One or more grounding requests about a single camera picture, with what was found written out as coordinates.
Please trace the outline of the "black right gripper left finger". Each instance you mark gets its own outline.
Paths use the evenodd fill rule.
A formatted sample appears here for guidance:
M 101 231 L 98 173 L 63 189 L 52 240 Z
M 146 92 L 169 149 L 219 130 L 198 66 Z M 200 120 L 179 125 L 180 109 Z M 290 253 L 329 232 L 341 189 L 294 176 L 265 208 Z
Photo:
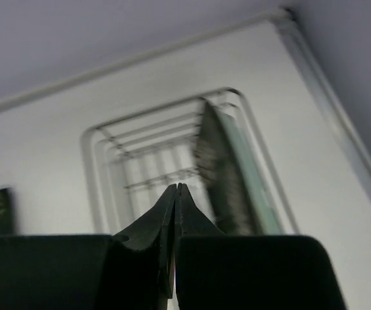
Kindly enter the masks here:
M 176 185 L 115 234 L 105 259 L 98 309 L 167 309 L 173 297 Z

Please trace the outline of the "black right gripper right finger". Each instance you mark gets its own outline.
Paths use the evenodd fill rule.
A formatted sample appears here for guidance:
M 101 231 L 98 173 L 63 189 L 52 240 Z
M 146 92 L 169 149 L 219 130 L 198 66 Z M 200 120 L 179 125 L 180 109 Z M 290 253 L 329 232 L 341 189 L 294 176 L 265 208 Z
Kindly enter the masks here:
M 196 206 L 188 186 L 175 198 L 175 285 L 180 309 L 211 309 L 217 276 L 214 249 L 222 233 Z

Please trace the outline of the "dark floral pattern plate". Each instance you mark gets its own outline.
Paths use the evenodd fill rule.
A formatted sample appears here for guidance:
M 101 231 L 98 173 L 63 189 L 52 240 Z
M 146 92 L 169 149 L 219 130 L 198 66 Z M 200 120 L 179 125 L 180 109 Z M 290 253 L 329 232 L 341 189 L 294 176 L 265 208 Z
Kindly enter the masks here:
M 204 184 L 215 225 L 229 235 L 254 235 L 253 219 L 247 190 L 243 189 L 241 173 L 233 162 L 231 143 L 220 122 L 218 110 L 204 101 L 194 158 Z

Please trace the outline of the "pale green round plate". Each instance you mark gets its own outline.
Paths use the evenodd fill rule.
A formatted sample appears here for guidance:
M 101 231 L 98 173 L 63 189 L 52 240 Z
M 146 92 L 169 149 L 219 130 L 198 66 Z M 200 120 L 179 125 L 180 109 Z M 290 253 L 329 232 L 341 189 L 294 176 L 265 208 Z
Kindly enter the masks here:
M 223 112 L 219 112 L 218 116 L 231 143 L 231 150 L 236 156 L 237 168 L 242 173 L 244 188 L 248 191 L 251 211 L 262 232 L 265 234 L 283 234 L 284 231 L 275 214 L 273 199 L 268 193 L 268 188 L 245 133 L 238 128 L 235 118 Z

